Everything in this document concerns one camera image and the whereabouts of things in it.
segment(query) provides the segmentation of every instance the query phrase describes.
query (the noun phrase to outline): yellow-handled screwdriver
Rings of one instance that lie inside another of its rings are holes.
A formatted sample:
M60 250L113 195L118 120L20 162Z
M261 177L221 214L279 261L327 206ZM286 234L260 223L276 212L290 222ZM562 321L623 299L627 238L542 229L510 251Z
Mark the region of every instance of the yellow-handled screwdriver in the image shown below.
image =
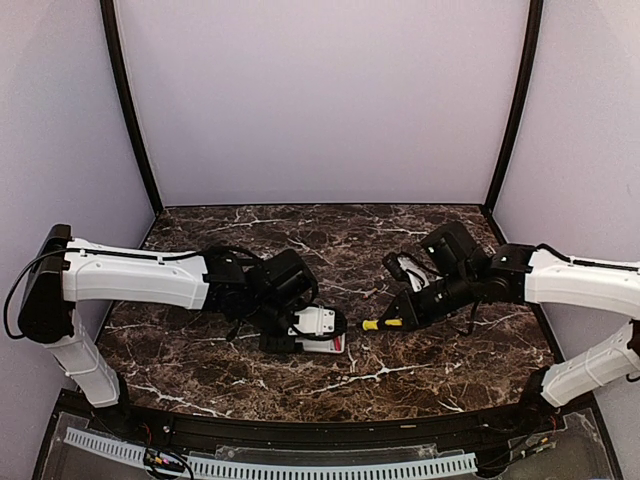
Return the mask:
M365 320L362 322L362 329L368 330L402 330L401 318L390 318L388 320Z

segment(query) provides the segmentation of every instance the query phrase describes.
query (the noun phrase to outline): lavender wall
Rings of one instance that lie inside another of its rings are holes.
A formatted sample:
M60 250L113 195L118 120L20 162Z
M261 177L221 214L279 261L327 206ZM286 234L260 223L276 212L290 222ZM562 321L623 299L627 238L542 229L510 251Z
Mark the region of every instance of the lavender wall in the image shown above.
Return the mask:
M528 2L118 2L169 205L482 202Z
M0 8L4 300L53 224L134 246L153 215L120 113L99 3L2 1ZM105 305L85 307L95 333ZM42 347L4 334L0 365L0 478L31 478L63 375Z
M640 4L545 4L520 134L496 218L510 241L640 259ZM549 306L568 357L628 319ZM597 393L625 478L640 478L640 390Z

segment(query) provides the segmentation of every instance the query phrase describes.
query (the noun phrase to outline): robotic arm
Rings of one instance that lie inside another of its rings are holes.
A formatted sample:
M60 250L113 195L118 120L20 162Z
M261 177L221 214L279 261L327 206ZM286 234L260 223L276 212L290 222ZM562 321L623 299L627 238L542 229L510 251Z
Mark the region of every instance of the robotic arm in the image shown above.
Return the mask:
M398 294L379 320L363 322L365 330L412 331L466 305L474 304L475 312L480 302L581 305L621 313L631 321L581 355L534 372L521 404L554 410L616 378L640 372L640 262L567 257L544 244L506 244L488 256L459 222L438 228L421 245L441 278L425 283L426 268L415 258L389 254L383 263L411 289Z
M346 319L312 304L318 283L293 250L262 259L240 247L216 246L200 252L161 253L107 247L71 237L56 225L28 274L18 316L21 335L41 343L65 374L97 408L124 407L126 385L87 335L76 302L127 300L219 312L260 333L267 353L342 353Z

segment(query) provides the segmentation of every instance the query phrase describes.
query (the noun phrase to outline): brown marble surface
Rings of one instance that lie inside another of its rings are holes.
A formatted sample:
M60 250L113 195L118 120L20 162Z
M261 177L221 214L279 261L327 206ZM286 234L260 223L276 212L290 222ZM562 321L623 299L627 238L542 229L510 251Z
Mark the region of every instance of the brown marble surface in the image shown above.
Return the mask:
M99 341L124 374L134 403L176 412L275 421L364 421L477 410L517 401L529 373L552 363L528 307L483 305L474 334L460 315L413 333L363 332L402 285L381 265L390 251L425 262L419 240L462 221L481 245L497 246L477 207L302 205L166 210L147 249L180 251L242 245L259 255L295 248L320 282L318 303L350 323L343 355L267 355L245 326L209 313L119 303Z

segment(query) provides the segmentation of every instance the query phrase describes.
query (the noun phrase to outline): white cable tray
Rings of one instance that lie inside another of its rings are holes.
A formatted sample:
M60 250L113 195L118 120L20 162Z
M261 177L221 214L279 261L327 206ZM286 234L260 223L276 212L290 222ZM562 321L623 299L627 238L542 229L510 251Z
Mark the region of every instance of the white cable tray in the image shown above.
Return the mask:
M69 427L64 442L109 460L144 468L144 447ZM476 455L467 453L414 462L362 466L289 466L187 458L201 480L429 480L475 473Z

